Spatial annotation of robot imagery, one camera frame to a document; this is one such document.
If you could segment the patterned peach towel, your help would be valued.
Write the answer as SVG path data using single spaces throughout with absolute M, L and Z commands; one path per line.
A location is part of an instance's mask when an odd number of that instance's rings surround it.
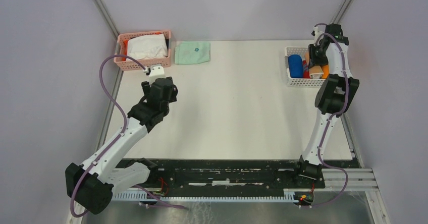
M 309 56 L 309 52 L 306 52 L 304 55 L 307 67 L 308 67 L 308 73 L 309 73 L 309 78 L 311 79 L 321 79 L 323 77 L 323 70 L 321 68 L 321 66 L 315 65 L 315 66 L 311 66 L 311 60 L 310 60 L 310 56 Z

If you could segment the blue microfiber towel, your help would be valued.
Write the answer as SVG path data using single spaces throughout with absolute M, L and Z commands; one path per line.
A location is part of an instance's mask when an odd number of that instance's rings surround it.
M 291 78 L 303 78 L 302 58 L 298 54 L 292 54 L 287 57 L 289 72 Z

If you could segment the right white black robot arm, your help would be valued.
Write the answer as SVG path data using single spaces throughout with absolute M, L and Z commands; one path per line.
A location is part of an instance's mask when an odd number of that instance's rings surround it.
M 309 67 L 328 66 L 329 74 L 315 97 L 317 114 L 310 141 L 300 156 L 297 170 L 291 175 L 292 183 L 298 188 L 320 178 L 332 130 L 348 110 L 360 85 L 350 72 L 349 39 L 344 36 L 341 25 L 326 24 L 324 30 L 315 26 L 312 35 L 314 43 L 308 46 Z

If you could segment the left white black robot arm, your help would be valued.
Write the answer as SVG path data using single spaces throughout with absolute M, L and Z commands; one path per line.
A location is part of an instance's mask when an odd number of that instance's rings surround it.
M 114 195 L 137 184 L 153 187 L 159 174 L 149 165 L 135 162 L 115 171 L 117 164 L 129 150 L 169 113 L 169 104 L 177 100 L 178 88 L 172 77 L 157 78 L 141 84 L 144 96 L 125 118 L 124 126 L 106 145 L 80 165 L 71 163 L 65 170 L 70 206 L 77 202 L 85 213 L 99 214 L 109 205 Z

